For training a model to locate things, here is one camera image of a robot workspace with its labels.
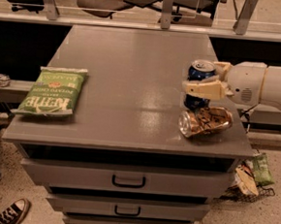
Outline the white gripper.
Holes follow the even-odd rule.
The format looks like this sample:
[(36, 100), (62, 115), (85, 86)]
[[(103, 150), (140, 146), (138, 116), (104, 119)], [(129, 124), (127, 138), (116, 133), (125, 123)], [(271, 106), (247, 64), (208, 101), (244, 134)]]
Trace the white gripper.
[(240, 105), (255, 106), (259, 103), (260, 89), (267, 69), (265, 63), (243, 62), (233, 67), (229, 62), (215, 61), (213, 64), (220, 80), (187, 80), (182, 83), (186, 94), (215, 101), (228, 96)]

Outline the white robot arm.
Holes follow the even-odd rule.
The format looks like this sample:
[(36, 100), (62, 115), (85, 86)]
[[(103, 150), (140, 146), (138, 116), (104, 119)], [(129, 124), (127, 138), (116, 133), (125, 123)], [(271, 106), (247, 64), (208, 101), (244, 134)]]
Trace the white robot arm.
[(275, 107), (281, 111), (281, 67), (265, 63), (208, 62), (214, 75), (208, 79), (186, 80), (184, 91), (193, 97), (220, 100), (228, 97), (236, 104)]

